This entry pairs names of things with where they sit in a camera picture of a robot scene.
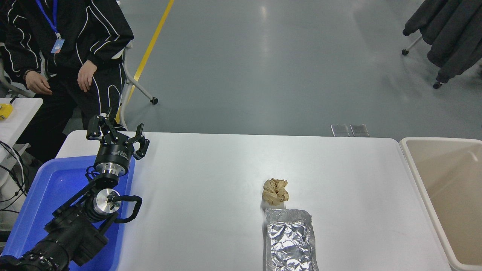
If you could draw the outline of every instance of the id badge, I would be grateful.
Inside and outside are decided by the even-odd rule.
[[[60,53],[60,50],[62,49],[62,46],[64,45],[65,40],[57,40],[54,44],[54,47],[52,48],[53,54],[58,54]]]

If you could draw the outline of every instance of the white stripe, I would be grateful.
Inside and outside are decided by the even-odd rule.
[[[102,48],[104,45],[106,45],[106,44],[107,44],[107,43],[109,43],[109,42],[110,42],[110,41],[106,41],[106,42],[104,42],[104,44],[100,45],[100,47],[99,47],[99,48],[97,48],[97,50],[94,52],[94,54],[96,54],[96,53],[97,53],[97,51],[99,51],[99,50],[100,50],[100,48]]]
[[[115,85],[110,85],[107,88],[107,91],[110,91],[110,87],[115,87],[117,90],[117,93],[119,94],[119,104],[117,105],[117,109],[119,109],[119,106],[121,106],[121,93],[119,92],[119,89]]]
[[[5,50],[7,50],[8,55],[10,56],[10,63],[12,64],[12,71],[14,71],[14,72],[20,72],[20,70],[16,70],[16,69],[13,67],[12,53],[11,53],[10,51],[8,51],[7,46],[5,46]]]
[[[27,47],[28,47],[28,48],[25,47],[25,45],[22,43],[22,42],[25,40],[25,33],[23,32],[22,29],[18,28],[18,27],[15,25],[15,20],[16,20],[18,17],[21,17],[21,16],[17,15],[17,16],[15,17],[15,19],[13,19],[12,24],[15,26],[16,29],[18,29],[20,32],[22,32],[22,40],[20,41],[20,45],[21,45],[24,49],[27,49],[28,51],[30,51],[30,52],[34,55],[35,64],[37,64],[36,69],[38,69],[38,68],[39,68],[39,60],[37,59],[37,55],[32,51],[32,48],[31,48],[30,45],[28,44],[28,43],[30,42],[30,40],[32,39],[32,36],[31,36],[30,34],[28,35],[28,41],[27,41]],[[11,63],[12,63],[12,70],[13,70],[14,72],[20,72],[20,70],[15,70],[15,69],[14,69],[14,67],[13,67],[13,60],[12,60],[12,53],[10,53],[10,51],[9,51],[8,49],[7,49],[7,51],[8,51],[8,53],[9,53],[9,55],[10,55],[10,61],[11,61]]]
[[[122,92],[124,91],[124,84],[122,83],[122,64],[119,64],[119,75],[120,75],[120,92],[119,90],[117,90],[117,92],[119,92],[119,106],[117,108],[119,108],[121,106],[121,102],[122,102]]]
[[[13,10],[13,5],[14,5],[15,3],[17,3],[17,0],[14,0],[14,1],[13,1],[12,5],[10,6],[10,10],[9,10],[8,13],[7,13],[7,21],[8,21],[8,23],[10,23],[10,11]]]
[[[112,35],[110,34],[110,31],[109,31],[109,29],[107,28],[107,26],[104,25],[104,23],[99,19],[99,17],[97,17],[97,15],[95,15],[95,13],[92,11],[92,8],[90,8],[90,10],[91,10],[92,14],[97,18],[97,20],[106,28],[107,33],[109,34],[109,36],[112,36]]]
[[[27,46],[28,46],[28,50],[31,51],[32,54],[35,56],[35,63],[37,64],[37,69],[38,69],[40,67],[39,60],[37,59],[37,55],[32,51],[32,48],[29,45],[31,39],[32,39],[32,35],[29,34],[28,40],[27,40]]]
[[[89,12],[87,11],[87,8],[85,8],[85,13],[87,14],[87,19],[85,20],[84,27],[82,27],[82,30],[80,31],[79,36],[77,37],[77,39],[82,35],[82,32],[85,30],[85,27],[87,26],[87,22],[89,21]],[[77,42],[75,42],[75,50],[77,51],[77,56],[79,57],[80,63],[81,63],[82,65],[84,65],[84,63],[82,62],[82,59],[80,58],[79,48],[77,47]]]
[[[110,107],[110,86],[107,88],[107,107]]]
[[[93,48],[94,46],[96,46],[98,43],[99,43],[99,42],[97,41],[96,43],[94,43],[94,44],[92,45],[92,47],[90,48],[90,51],[91,51],[91,52],[92,52],[92,48]]]
[[[97,97],[99,97],[99,115],[100,115],[100,108],[101,108],[101,105],[100,105],[100,91],[99,91],[99,86],[97,85],[97,81],[95,81],[95,78],[94,76],[92,76],[92,79],[94,80],[94,83],[95,83],[95,86],[97,87]]]
[[[91,2],[92,2],[92,5],[94,5],[94,7],[97,9],[97,11],[99,11],[99,13],[102,15],[102,17],[107,21],[107,23],[109,23],[110,27],[112,27],[112,30],[114,30],[114,32],[117,34],[117,38],[114,40],[114,41],[116,41],[119,38],[120,35],[117,33],[117,31],[112,26],[112,24],[109,22],[109,20],[107,20],[107,18],[102,14],[102,12],[100,12],[99,8],[94,4],[94,0],[91,0]]]

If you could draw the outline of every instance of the dark gray coat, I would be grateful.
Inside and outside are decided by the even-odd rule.
[[[482,0],[425,0],[405,24],[404,35],[420,30],[432,45],[428,59],[447,83],[482,58]]]

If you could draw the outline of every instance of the aluminum foil tray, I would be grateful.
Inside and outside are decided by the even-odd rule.
[[[319,271],[307,211],[266,209],[266,220],[266,271]]]

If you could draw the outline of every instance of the yellow object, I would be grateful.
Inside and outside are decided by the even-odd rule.
[[[6,120],[13,111],[11,104],[0,104],[0,121]]]
[[[287,201],[290,199],[290,195],[284,189],[287,185],[288,181],[285,180],[267,180],[263,186],[263,200],[272,206],[277,206]]]
[[[169,3],[167,4],[166,10],[164,11],[164,14],[161,17],[161,21],[159,21],[159,24],[157,25],[156,31],[154,32],[154,35],[151,38],[151,41],[149,43],[149,46],[147,47],[146,52],[144,53],[144,56],[142,57],[141,63],[139,64],[139,67],[137,68],[137,71],[134,74],[134,80],[139,81],[139,78],[141,77],[142,72],[144,71],[144,67],[146,66],[147,60],[150,57],[150,54],[152,52],[152,49],[154,48],[154,45],[156,44],[157,38],[159,37],[159,34],[161,33],[162,26],[164,26],[164,22],[167,19],[167,15],[169,15],[169,11],[171,11],[171,8],[174,4],[174,0],[170,0]],[[127,102],[125,105],[121,106],[127,106],[129,101],[131,100],[132,93],[134,93],[135,86],[133,85],[131,88],[131,92],[129,93],[129,98],[127,99]],[[121,117],[120,117],[120,109],[117,111],[116,115],[116,121],[117,123],[121,122]]]

